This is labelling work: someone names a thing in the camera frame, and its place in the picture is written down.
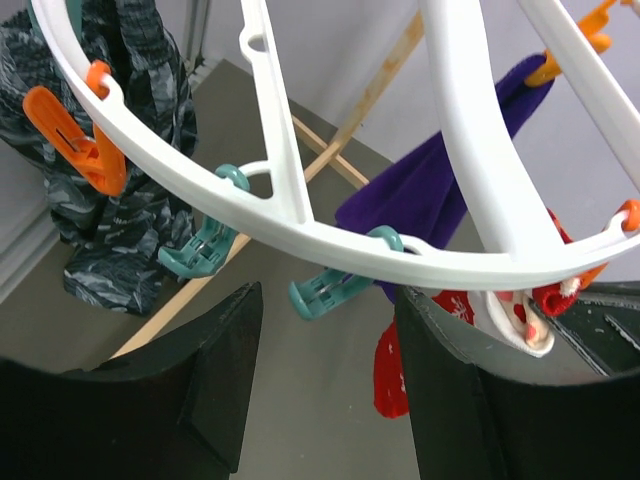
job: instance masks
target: gray floor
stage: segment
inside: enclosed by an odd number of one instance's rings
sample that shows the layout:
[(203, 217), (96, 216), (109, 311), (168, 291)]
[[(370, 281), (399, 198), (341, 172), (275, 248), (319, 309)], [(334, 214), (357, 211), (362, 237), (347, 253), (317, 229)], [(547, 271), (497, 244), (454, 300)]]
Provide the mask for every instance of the gray floor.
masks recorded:
[[(196, 92), (201, 133), (195, 160), (213, 170), (220, 163), (264, 158), (252, 79), (221, 64)], [(325, 138), (331, 127), (296, 106)], [(303, 161), (314, 155), (302, 147)], [(388, 162), (352, 142), (345, 152), (372, 177)], [(267, 192), (265, 178), (253, 185)], [(311, 183), (316, 218), (331, 223), (353, 188), (332, 169)], [(467, 219), (452, 248), (480, 245)], [(0, 305), (0, 355), (51, 371), (91, 368), (107, 359), (144, 322), (90, 307), (62, 290), (70, 255), (57, 245)], [(322, 319), (308, 323), (290, 307), (287, 286), (315, 276), (321, 267), (251, 242), (167, 327), (176, 328), (208, 310), (248, 281), (263, 285), (265, 315), (240, 472), (236, 480), (418, 480), (408, 418), (389, 421), (373, 408), (372, 367), (377, 340), (392, 306), (369, 289)], [(166, 300), (176, 291), (168, 283)], [(566, 344), (554, 349), (576, 362)]]

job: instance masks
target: black object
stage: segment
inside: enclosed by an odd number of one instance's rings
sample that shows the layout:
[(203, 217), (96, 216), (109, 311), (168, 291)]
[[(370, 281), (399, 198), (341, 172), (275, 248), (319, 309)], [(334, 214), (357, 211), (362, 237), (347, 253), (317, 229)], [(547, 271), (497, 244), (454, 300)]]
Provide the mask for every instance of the black object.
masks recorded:
[(97, 369), (0, 360), (0, 478), (224, 480), (238, 469), (262, 291)]
[(564, 315), (547, 320), (597, 372), (640, 367), (640, 282), (593, 283)]
[(640, 478), (640, 370), (607, 378), (535, 359), (398, 293), (422, 479)]

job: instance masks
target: patterned fabric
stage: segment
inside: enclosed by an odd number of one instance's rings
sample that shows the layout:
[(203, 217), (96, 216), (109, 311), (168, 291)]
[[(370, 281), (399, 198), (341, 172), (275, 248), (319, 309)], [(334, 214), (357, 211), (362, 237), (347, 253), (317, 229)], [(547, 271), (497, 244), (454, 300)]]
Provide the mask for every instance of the patterned fabric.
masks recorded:
[[(85, 0), (81, 45), (90, 61), (111, 66), (127, 107), (143, 123), (183, 154), (193, 154), (191, 91), (153, 0)], [(157, 263), (158, 248), (181, 248), (189, 240), (191, 207), (128, 160), (122, 195), (96, 192), (23, 113), (22, 100), (37, 85), (51, 90), (92, 134), (90, 118), (56, 75), (47, 45), (23, 11), (0, 26), (0, 138), (43, 172), (51, 218), (61, 239), (76, 248), (65, 267), (65, 290), (92, 305), (146, 315), (168, 273)]]

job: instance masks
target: teal clothespin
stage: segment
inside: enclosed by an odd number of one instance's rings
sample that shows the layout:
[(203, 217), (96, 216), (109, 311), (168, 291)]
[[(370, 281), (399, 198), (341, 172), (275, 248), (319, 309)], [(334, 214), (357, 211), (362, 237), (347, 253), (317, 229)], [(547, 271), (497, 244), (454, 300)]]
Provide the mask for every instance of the teal clothespin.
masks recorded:
[[(31, 20), (31, 26), (33, 27), (33, 30), (36, 32), (36, 35), (38, 35), (44, 42), (44, 35), (42, 35), (40, 25), (38, 25), (38, 19), (36, 18), (36, 14), (33, 11), (31, 0), (27, 0), (27, 10), (29, 11), (29, 19)], [(71, 22), (73, 31), (76, 34), (76, 38), (78, 39), (78, 41), (80, 41), (80, 39), (82, 38), (82, 0), (67, 0), (67, 12), (69, 13), (69, 21)], [(64, 78), (57, 65), (56, 73), (58, 74), (58, 77)]]
[[(403, 252), (400, 235), (391, 227), (382, 225), (371, 230), (370, 237), (380, 237), (396, 252)], [(373, 284), (372, 278), (360, 277), (332, 268), (304, 283), (291, 282), (289, 299), (305, 320), (314, 320), (355, 297)]]
[[(233, 184), (249, 191), (249, 180), (233, 165), (220, 165), (216, 175), (230, 178)], [(183, 278), (202, 278), (214, 275), (227, 261), (238, 232), (211, 217), (204, 217), (202, 227), (181, 250), (161, 247), (158, 261)]]

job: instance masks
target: hole in plastic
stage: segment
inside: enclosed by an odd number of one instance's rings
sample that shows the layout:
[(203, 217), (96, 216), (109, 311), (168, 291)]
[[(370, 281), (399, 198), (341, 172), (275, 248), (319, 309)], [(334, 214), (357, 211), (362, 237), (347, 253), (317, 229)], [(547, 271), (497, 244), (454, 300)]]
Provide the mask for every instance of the hole in plastic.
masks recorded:
[(256, 52), (267, 51), (267, 47), (264, 42), (264, 37), (262, 35), (256, 35), (255, 37), (251, 37), (249, 39), (249, 47), (255, 50)]
[(273, 196), (273, 185), (271, 184), (271, 175), (261, 173), (259, 175), (251, 175), (249, 177), (251, 183), (251, 193), (256, 197), (264, 200)]

